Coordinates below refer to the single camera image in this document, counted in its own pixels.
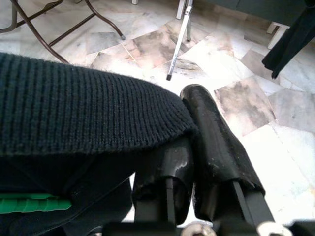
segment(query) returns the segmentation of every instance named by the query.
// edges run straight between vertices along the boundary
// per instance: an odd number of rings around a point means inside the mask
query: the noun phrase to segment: brown metal chair leg
[[[18,20],[18,12],[16,11],[15,7],[12,4],[12,21],[11,25],[8,28],[0,29],[0,33],[6,33],[14,30],[17,27],[17,20]]]
[[[96,15],[98,18],[100,18],[101,20],[103,20],[103,21],[105,21],[106,23],[110,24],[111,27],[113,27],[113,28],[116,30],[116,32],[119,34],[119,36],[120,36],[120,38],[121,38],[122,40],[125,40],[125,39],[126,39],[126,37],[123,35],[123,33],[119,30],[119,28],[118,28],[112,21],[110,21],[110,20],[108,20],[107,18],[103,17],[101,14],[99,14],[99,13],[95,10],[95,8],[91,5],[91,3],[89,2],[89,0],[84,0],[84,1],[85,1],[85,3],[88,5],[89,9],[90,9],[93,13],[95,13],[95,15]]]
[[[35,14],[31,15],[30,17],[28,17],[28,19],[31,21],[32,19],[35,19],[37,16],[40,16],[40,15],[44,14],[45,12],[60,5],[62,2],[63,2],[63,0],[58,0],[58,1],[50,2],[50,3],[46,4],[41,11],[36,12]],[[18,22],[17,27],[20,27],[23,24],[25,24],[25,21],[20,21],[20,22]]]
[[[20,5],[17,3],[16,0],[11,0],[12,4],[14,5],[15,9],[19,12],[22,19],[25,21],[25,23],[30,27],[31,31],[35,35],[35,37],[40,41],[40,43],[55,57],[57,57],[61,62],[69,64],[69,62],[66,61],[61,55],[59,55],[56,51],[54,51],[43,39],[43,37],[38,33],[38,31],[35,29],[31,21],[28,19],[27,15],[23,11],[23,9],[20,7]]]

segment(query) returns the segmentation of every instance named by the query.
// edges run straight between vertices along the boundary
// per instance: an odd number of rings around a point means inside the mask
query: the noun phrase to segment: chair leg
[[[190,42],[191,41],[191,16],[188,19],[188,23],[187,23],[187,41]]]
[[[185,9],[185,5],[186,5],[186,1],[187,0],[179,0],[177,14],[176,14],[176,19],[177,20],[181,20],[182,19],[182,16],[183,16],[183,13],[184,13],[184,9]]]
[[[16,0],[11,0],[14,8],[19,12],[22,19],[25,21],[25,23],[28,25],[28,27],[31,29],[35,37],[40,41],[40,43],[55,57],[57,57],[61,62],[69,64],[69,62],[66,61],[61,55],[59,55],[55,50],[53,50],[47,42],[43,39],[43,37],[38,33],[38,31],[35,29],[34,25],[31,23],[31,21],[28,19],[27,15],[23,11],[23,9],[20,7],[20,5],[17,3]]]
[[[12,4],[12,21],[8,28],[0,29],[0,33],[6,33],[13,31],[17,27],[18,12],[16,11],[14,5]]]
[[[95,8],[91,5],[91,3],[89,2],[89,0],[84,0],[84,1],[85,1],[85,3],[88,5],[89,9],[90,9],[93,13],[95,13],[95,15],[96,15],[98,18],[100,18],[101,20],[105,21],[106,23],[108,23],[109,25],[111,25],[111,27],[113,27],[114,30],[116,30],[116,32],[119,34],[119,36],[120,36],[120,38],[121,38],[122,40],[125,40],[125,39],[126,39],[126,37],[123,35],[123,33],[119,30],[119,28],[118,28],[112,21],[110,21],[110,20],[108,20],[107,18],[103,17],[101,14],[99,14],[99,12],[97,12],[97,11],[95,10]]]
[[[177,60],[177,56],[178,56],[179,50],[181,48],[181,44],[182,44],[183,38],[184,38],[184,35],[185,35],[186,28],[187,28],[187,41],[191,40],[191,38],[190,38],[191,22],[189,22],[189,21],[190,21],[190,13],[191,13],[191,10],[192,10],[192,1],[190,1],[190,2],[191,2],[191,4],[188,5],[188,7],[186,8],[186,11],[185,11],[185,15],[184,15],[181,31],[180,31],[179,36],[178,36],[178,40],[177,40],[177,43],[176,43],[175,52],[174,52],[174,55],[173,55],[171,66],[169,68],[169,71],[168,71],[168,74],[167,74],[167,77],[166,77],[167,80],[171,80],[172,79],[172,74],[173,74],[173,71],[174,71],[174,67],[175,67],[175,64],[176,64],[176,60]]]

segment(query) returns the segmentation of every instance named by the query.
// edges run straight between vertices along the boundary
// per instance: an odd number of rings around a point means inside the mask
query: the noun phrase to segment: chair
[[[20,7],[20,5],[18,4],[18,0],[11,0],[12,3],[12,21],[11,21],[11,25],[7,28],[4,29],[0,29],[0,33],[5,33],[5,32],[10,32],[12,30],[14,30],[17,27],[20,27],[23,24],[27,24],[28,27],[31,29],[32,33],[35,35],[35,37],[40,41],[40,43],[52,54],[54,55],[56,58],[58,58],[61,62],[63,63],[67,63],[67,60],[64,59],[60,54],[58,54],[52,47],[58,43],[59,41],[61,41],[63,38],[65,38],[67,35],[71,34],[73,31],[75,31],[77,28],[79,28],[80,26],[82,26],[84,23],[86,23],[87,21],[89,21],[90,19],[92,19],[94,16],[97,16],[98,18],[100,18],[101,20],[105,21],[106,23],[110,24],[114,30],[119,34],[119,36],[121,37],[122,40],[125,40],[125,36],[123,35],[123,33],[119,30],[119,28],[110,20],[108,20],[107,18],[103,17],[101,14],[98,13],[98,11],[96,11],[96,9],[91,5],[89,0],[84,0],[85,3],[87,4],[87,6],[89,7],[89,9],[92,11],[92,14],[90,16],[88,16],[87,18],[85,18],[84,20],[82,20],[81,22],[79,22],[78,24],[76,24],[74,27],[72,27],[71,29],[69,29],[67,32],[63,33],[62,35],[60,35],[58,38],[56,38],[55,40],[53,40],[50,43],[47,43],[44,38],[40,35],[40,33],[37,31],[37,29],[34,27],[34,25],[31,23],[31,20],[35,19],[36,17],[46,13],[47,11],[53,9],[54,7],[60,5],[63,0],[57,0],[55,2],[51,2],[48,3],[42,10],[36,12],[35,14],[31,15],[31,16],[27,16],[26,13],[24,12],[24,10]],[[22,17],[23,20],[17,22],[17,13],[19,13]]]

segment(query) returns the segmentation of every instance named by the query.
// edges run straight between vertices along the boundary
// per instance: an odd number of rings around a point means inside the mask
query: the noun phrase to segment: black metal tube
[[[71,34],[72,32],[74,32],[77,28],[79,28],[80,26],[82,26],[84,23],[86,23],[87,21],[89,21],[90,19],[92,19],[96,14],[93,13],[90,16],[88,16],[87,18],[85,18],[83,21],[81,21],[80,23],[76,24],[74,27],[72,27],[71,29],[69,29],[67,32],[63,33],[62,35],[60,35],[58,38],[56,38],[54,41],[50,42],[48,44],[49,47],[54,46],[56,43],[58,43],[60,40],[62,40],[63,38],[67,37],[69,34]]]

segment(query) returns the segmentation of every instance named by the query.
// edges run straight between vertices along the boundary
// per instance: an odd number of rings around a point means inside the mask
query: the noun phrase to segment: black knit fabric
[[[161,87],[0,54],[0,156],[131,151],[194,129],[180,98]]]

